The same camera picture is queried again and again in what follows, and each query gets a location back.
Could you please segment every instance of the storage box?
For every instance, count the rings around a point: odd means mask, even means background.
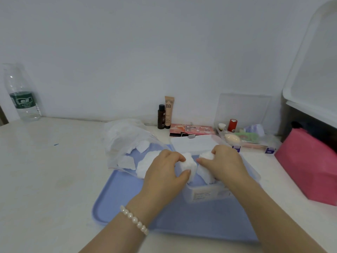
[[[195,138],[171,138],[171,143],[174,151],[179,153],[191,153],[194,160],[196,160],[201,153],[211,151],[216,145],[228,145],[216,135],[196,136]],[[260,175],[244,159],[244,157],[242,157],[242,160],[250,176],[255,181],[259,182],[261,178]],[[180,165],[177,163],[177,175],[181,172]],[[182,193],[187,203],[220,200],[233,196],[222,182],[216,181],[214,184],[207,185],[198,174],[196,174],[194,180],[190,184],[187,184],[184,187]]]

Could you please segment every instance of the white desk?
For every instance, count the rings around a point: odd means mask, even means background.
[[[42,118],[0,127],[1,252],[78,252],[102,229],[91,218],[111,174],[100,140],[102,126]],[[148,130],[169,143],[168,130]],[[274,156],[244,157],[261,175],[264,190],[326,251],[336,252],[337,207],[307,200]],[[257,244],[151,233],[140,252],[262,250]]]

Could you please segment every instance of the blue tray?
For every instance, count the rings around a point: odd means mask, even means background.
[[[107,225],[119,213],[120,206],[126,206],[140,192],[142,185],[142,179],[114,171],[92,208],[93,219]],[[188,204],[180,193],[149,229],[233,241],[258,241],[245,211],[234,197]]]

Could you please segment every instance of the pearl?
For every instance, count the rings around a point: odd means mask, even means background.
[[[138,223],[138,218],[137,218],[137,217],[133,217],[133,218],[132,218],[132,222],[133,222],[134,224],[137,224],[137,223]]]

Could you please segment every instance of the small white bottle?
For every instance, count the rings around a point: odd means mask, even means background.
[[[32,90],[15,64],[4,64],[4,82],[13,104],[22,120],[34,121],[41,115],[33,98]]]

